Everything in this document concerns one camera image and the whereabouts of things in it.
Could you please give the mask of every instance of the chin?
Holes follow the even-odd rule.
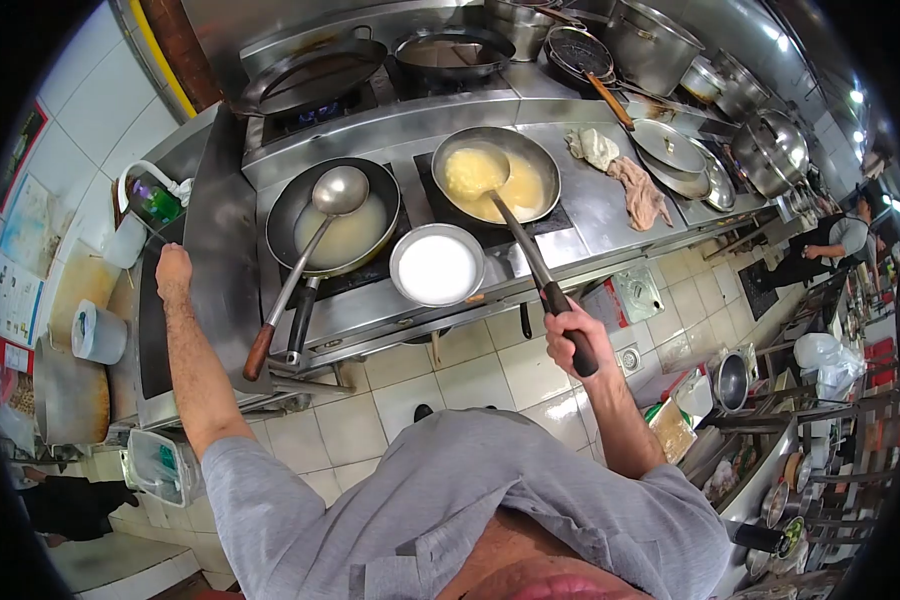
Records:
[[[579,558],[527,558],[498,569],[465,600],[626,600],[650,598],[612,573]]]

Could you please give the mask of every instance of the poster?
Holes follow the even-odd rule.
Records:
[[[10,198],[11,188],[13,187],[13,182],[17,179],[20,167],[27,160],[30,151],[34,149],[36,138],[40,136],[40,132],[43,131],[43,126],[46,124],[46,113],[44,113],[40,104],[34,102],[33,108],[26,114],[24,123],[17,132],[17,143],[13,147],[10,160],[6,164],[6,171],[3,173],[3,179],[0,181],[0,189],[2,190],[0,193],[2,198],[0,212],[4,212],[7,207],[7,200]]]
[[[32,349],[44,282],[0,253],[0,336]]]
[[[33,175],[24,174],[9,208],[3,213],[0,252],[46,280],[57,246],[74,220],[74,213],[63,208]]]

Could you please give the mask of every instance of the shoe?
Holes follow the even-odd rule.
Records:
[[[420,404],[413,411],[413,422],[417,423],[421,419],[426,419],[427,417],[430,417],[432,414],[434,414],[434,409],[430,408],[426,404]]]

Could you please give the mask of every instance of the cloth rag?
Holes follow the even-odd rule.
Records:
[[[584,159],[603,173],[620,156],[620,148],[597,129],[575,129],[564,138],[574,159]]]
[[[624,185],[626,212],[630,226],[637,232],[646,232],[654,226],[657,215],[664,223],[673,227],[670,212],[663,202],[663,192],[657,189],[650,175],[627,156],[620,156],[610,163],[606,174]]]

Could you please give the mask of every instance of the kitchen towel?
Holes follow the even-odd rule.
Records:
[[[674,226],[667,205],[663,202],[663,193],[654,185],[650,175],[636,162],[626,156],[620,156],[610,163],[606,174],[624,185],[629,224],[637,232],[646,232],[653,227],[657,215],[662,216],[664,223],[669,227]]]

